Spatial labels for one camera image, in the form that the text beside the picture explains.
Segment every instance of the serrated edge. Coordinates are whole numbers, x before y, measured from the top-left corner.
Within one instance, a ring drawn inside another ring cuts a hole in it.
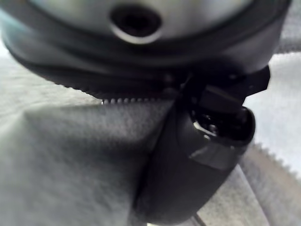
[[[250,149],[258,150],[266,158],[268,158],[273,164],[275,164],[283,172],[285,172],[288,177],[293,179],[297,184],[301,186],[301,175],[299,175],[297,171],[293,171],[291,166],[284,164],[285,161],[282,158],[277,157],[275,153],[271,153],[268,148],[263,147],[262,143],[253,143],[251,144]]]

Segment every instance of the round hole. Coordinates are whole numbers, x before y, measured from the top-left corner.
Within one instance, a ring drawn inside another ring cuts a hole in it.
[[[142,6],[122,6],[111,13],[113,24],[134,37],[148,37],[161,28],[161,19],[151,9]]]

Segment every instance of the black mount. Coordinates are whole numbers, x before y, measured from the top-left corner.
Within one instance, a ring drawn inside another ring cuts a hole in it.
[[[143,177],[136,210],[144,221],[175,225],[189,219],[246,152],[255,118],[242,104],[268,87],[269,67],[224,78],[194,76],[185,84]]]

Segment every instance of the black plastic housing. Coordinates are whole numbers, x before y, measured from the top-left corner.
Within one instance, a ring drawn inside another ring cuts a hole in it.
[[[232,20],[194,37],[135,46],[77,30],[28,1],[0,2],[4,42],[13,56],[40,76],[90,92],[175,97],[199,68],[250,74],[274,53],[290,0],[257,0]]]

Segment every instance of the gray fabric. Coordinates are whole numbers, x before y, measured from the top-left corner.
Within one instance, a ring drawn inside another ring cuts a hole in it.
[[[131,224],[150,136],[168,105],[46,107],[18,116],[0,131],[0,224]]]
[[[293,0],[282,32],[278,53],[301,51],[301,1]]]
[[[198,215],[207,226],[270,225],[240,166]]]
[[[301,183],[260,146],[254,145],[240,166],[271,226],[301,226]]]

